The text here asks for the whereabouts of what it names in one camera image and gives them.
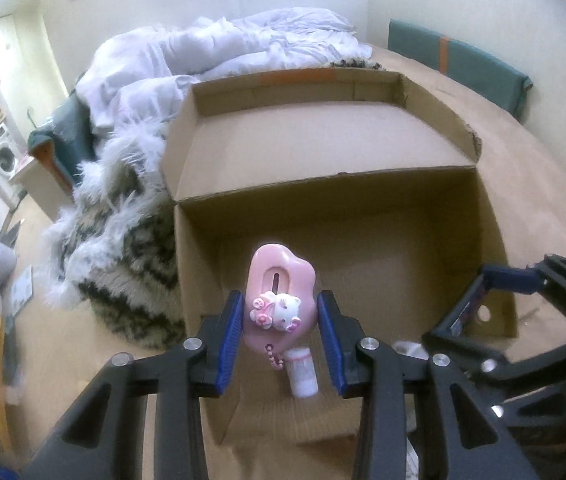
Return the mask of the white pill bottle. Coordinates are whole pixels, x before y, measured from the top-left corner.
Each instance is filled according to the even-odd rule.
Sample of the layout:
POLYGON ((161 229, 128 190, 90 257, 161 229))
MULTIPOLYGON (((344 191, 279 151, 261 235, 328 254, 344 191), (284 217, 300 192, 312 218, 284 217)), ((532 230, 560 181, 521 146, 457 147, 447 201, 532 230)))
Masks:
POLYGON ((284 353, 284 365, 295 398, 307 399, 319 392, 315 363, 308 347, 287 350, 284 353))

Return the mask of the pink Hello Kitty toy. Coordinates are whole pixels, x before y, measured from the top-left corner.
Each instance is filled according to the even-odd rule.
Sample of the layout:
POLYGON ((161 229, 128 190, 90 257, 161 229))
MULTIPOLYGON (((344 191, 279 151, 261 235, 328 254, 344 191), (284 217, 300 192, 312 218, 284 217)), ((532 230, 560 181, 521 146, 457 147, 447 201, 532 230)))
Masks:
POLYGON ((281 244, 260 246, 251 258, 243 309, 243 338, 276 370, 284 353, 318 321, 315 269, 281 244))

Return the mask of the open cardboard box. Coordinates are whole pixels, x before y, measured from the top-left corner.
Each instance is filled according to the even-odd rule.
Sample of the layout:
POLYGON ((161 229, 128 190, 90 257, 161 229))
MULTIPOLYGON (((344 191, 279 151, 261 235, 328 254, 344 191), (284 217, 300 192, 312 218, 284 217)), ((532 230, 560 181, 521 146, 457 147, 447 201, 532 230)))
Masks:
POLYGON ((197 84, 163 160, 185 324, 279 243, 385 341, 417 339, 507 259, 463 102, 413 77, 292 70, 197 84))

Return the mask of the furry black white blanket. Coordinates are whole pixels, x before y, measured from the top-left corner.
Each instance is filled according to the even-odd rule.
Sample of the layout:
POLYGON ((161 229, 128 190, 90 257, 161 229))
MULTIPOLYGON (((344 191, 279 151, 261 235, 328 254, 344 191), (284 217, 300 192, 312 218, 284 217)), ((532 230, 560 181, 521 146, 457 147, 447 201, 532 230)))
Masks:
POLYGON ((47 302, 89 307, 117 336, 164 350, 185 337, 173 203, 161 175, 168 122, 115 129, 79 167, 72 206, 46 233, 47 302))

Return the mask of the teal cushion orange stripe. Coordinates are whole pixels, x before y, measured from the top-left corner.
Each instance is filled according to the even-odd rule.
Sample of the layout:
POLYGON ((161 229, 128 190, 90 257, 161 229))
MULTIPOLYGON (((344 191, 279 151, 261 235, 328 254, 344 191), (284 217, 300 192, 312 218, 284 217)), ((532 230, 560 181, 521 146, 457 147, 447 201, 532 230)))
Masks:
POLYGON ((388 24, 387 48, 438 70, 521 120, 532 80, 476 47, 398 20, 388 24))

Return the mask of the white washing machine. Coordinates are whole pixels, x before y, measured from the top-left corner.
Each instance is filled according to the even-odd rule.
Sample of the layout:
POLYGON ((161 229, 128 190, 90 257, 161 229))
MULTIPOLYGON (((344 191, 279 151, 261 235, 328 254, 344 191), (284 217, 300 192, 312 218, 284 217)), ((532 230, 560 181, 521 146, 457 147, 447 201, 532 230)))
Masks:
POLYGON ((18 208, 26 194, 20 184, 12 181, 23 156, 6 124, 0 122, 0 197, 10 211, 18 208))

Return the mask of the white crumpled duvet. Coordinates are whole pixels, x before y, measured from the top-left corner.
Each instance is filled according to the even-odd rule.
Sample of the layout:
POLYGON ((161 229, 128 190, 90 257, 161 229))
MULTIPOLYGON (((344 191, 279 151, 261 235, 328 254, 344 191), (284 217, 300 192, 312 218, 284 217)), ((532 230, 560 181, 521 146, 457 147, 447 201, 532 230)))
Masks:
POLYGON ((341 15, 295 6, 116 35, 97 48, 76 92, 94 132, 106 136, 134 122, 175 117, 192 84, 371 56, 371 46, 341 15))

